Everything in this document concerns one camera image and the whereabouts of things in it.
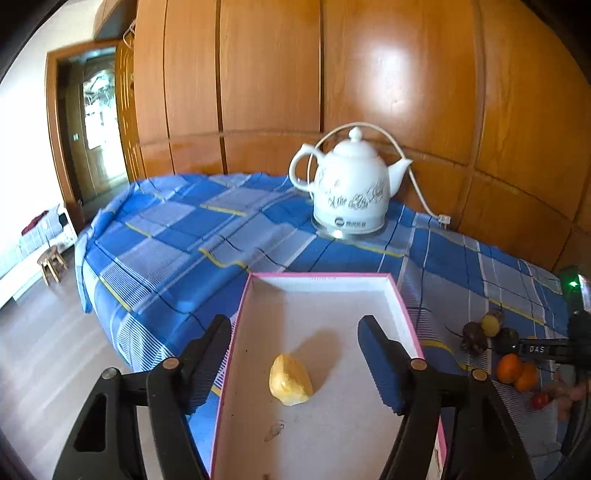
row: pink box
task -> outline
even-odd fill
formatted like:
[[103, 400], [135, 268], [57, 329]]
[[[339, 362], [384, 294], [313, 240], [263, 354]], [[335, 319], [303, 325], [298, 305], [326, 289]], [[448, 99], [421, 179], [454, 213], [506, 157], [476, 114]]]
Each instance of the pink box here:
[[[389, 274], [251, 273], [217, 413], [213, 480], [379, 478], [402, 417], [382, 403], [359, 348], [366, 314], [410, 357], [423, 358]], [[308, 402], [286, 407], [269, 392], [280, 353], [308, 370]], [[427, 478], [440, 478], [445, 457], [440, 421]]]

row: tiled floor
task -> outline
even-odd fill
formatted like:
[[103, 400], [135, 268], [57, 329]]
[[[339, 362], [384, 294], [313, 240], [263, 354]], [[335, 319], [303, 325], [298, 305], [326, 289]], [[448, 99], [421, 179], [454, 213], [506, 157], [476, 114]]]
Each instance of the tiled floor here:
[[[0, 309], [0, 429], [37, 480], [48, 480], [70, 429], [106, 367], [128, 371], [94, 313], [82, 312], [74, 257], [61, 284], [40, 280]], [[142, 433], [149, 430], [141, 412]], [[150, 477], [155, 452], [142, 435]]]

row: orange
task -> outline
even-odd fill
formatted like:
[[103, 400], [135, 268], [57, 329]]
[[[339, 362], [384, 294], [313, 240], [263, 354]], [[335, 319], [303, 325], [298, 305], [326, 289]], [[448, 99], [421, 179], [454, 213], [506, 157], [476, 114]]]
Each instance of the orange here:
[[523, 373], [523, 362], [514, 353], [505, 355], [496, 366], [496, 377], [499, 382], [513, 383]]
[[523, 372], [513, 383], [516, 390], [520, 392], [529, 392], [538, 385], [540, 376], [538, 367], [532, 362], [528, 362], [523, 367]]

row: kettle handle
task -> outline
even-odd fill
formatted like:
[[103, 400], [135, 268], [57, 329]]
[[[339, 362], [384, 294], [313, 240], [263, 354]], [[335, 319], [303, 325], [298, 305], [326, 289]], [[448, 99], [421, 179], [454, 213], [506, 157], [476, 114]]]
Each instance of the kettle handle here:
[[296, 153], [295, 157], [291, 160], [290, 180], [291, 180], [292, 184], [294, 185], [294, 187], [297, 188], [298, 190], [303, 190], [304, 192], [314, 192], [314, 188], [315, 188], [314, 182], [308, 183], [308, 182], [300, 180], [298, 177], [296, 177], [296, 168], [295, 167], [304, 155], [315, 155], [319, 164], [324, 160], [324, 154], [320, 150], [312, 147], [312, 145], [303, 144], [301, 146], [300, 150], [298, 151], [298, 153]]

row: blue plaid bedsheet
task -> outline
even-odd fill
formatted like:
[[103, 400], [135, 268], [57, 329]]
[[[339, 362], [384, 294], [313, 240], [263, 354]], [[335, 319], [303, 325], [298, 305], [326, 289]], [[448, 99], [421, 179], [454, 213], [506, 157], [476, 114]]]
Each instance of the blue plaid bedsheet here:
[[[460, 350], [457, 335], [493, 307], [504, 310], [505, 326], [521, 336], [566, 336], [560, 283], [535, 265], [442, 230], [395, 201], [385, 230], [363, 242], [318, 236], [311, 215], [310, 199], [286, 177], [182, 175], [131, 184], [76, 244], [83, 309], [96, 312], [134, 371], [179, 354], [216, 313], [234, 319], [249, 271], [391, 273], [427, 360], [442, 371], [496, 370], [498, 355], [488, 350], [474, 358]], [[542, 382], [553, 368], [542, 371]], [[496, 386], [542, 472], [551, 458], [538, 455], [556, 450], [555, 410], [533, 412], [531, 394]], [[191, 420], [204, 458], [216, 409], [212, 394]]]

